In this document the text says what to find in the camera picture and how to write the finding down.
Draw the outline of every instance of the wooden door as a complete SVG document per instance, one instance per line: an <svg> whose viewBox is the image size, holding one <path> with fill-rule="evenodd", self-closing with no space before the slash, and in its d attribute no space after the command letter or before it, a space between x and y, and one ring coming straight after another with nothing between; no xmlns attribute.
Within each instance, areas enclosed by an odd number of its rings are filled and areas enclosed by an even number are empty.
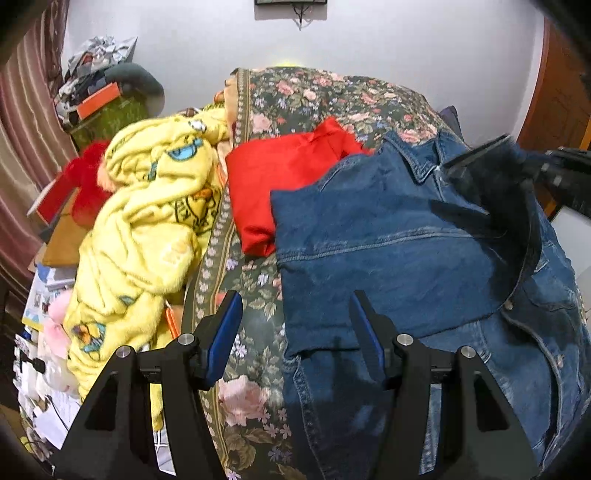
<svg viewBox="0 0 591 480"><path fill-rule="evenodd" d="M580 79L584 70L569 42L546 19L538 81L518 138L522 148L580 147L591 116L591 102Z"/></svg>

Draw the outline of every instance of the curtain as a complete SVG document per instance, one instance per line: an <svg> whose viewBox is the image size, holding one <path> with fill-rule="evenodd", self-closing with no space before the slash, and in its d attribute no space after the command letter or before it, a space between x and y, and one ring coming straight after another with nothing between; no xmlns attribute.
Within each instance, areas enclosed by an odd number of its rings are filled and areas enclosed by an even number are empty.
<svg viewBox="0 0 591 480"><path fill-rule="evenodd" d="M0 275L26 300L41 246L26 212L76 150L57 119L69 0L53 0L0 71Z"/></svg>

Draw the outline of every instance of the metal screw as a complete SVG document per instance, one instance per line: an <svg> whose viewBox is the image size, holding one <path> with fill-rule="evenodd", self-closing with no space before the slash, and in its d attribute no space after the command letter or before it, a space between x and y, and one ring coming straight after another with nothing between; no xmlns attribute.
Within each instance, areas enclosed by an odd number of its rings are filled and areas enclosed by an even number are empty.
<svg viewBox="0 0 591 480"><path fill-rule="evenodd" d="M471 346L463 346L460 349L460 353L465 356L466 358L474 358L476 356L476 350L474 350Z"/></svg>
<svg viewBox="0 0 591 480"><path fill-rule="evenodd" d="M407 333L401 333L396 337L396 341L400 343L400 345L409 346L413 344L414 339Z"/></svg>
<svg viewBox="0 0 591 480"><path fill-rule="evenodd" d="M183 333L178 336L177 340L181 345L189 345L195 341L195 337L192 333Z"/></svg>
<svg viewBox="0 0 591 480"><path fill-rule="evenodd" d="M116 353L119 358L125 358L131 353L131 347L129 345L120 346Z"/></svg>

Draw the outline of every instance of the yellow blanket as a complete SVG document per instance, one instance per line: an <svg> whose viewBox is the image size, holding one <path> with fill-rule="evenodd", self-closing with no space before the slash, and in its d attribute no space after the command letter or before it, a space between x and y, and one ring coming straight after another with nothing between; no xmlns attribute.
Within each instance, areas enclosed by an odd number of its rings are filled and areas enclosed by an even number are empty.
<svg viewBox="0 0 591 480"><path fill-rule="evenodd" d="M225 113L174 115L130 125L103 166L124 185L105 203L80 246L64 328L68 367L82 398L121 345L165 346L164 296L181 289L199 261L217 214L221 185L215 145L228 138ZM162 395L151 386L152 423L162 428Z"/></svg>

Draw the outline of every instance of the red plush toy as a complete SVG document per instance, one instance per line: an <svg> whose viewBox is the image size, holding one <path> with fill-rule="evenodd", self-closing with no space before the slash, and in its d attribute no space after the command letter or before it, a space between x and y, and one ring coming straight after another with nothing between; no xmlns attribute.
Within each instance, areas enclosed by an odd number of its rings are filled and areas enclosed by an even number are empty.
<svg viewBox="0 0 591 480"><path fill-rule="evenodd" d="M57 181L66 181L72 188L80 191L72 206L72 218L85 228L91 229L105 202L112 195L97 185L96 174L108 142L93 142L82 152L80 157L68 162Z"/></svg>

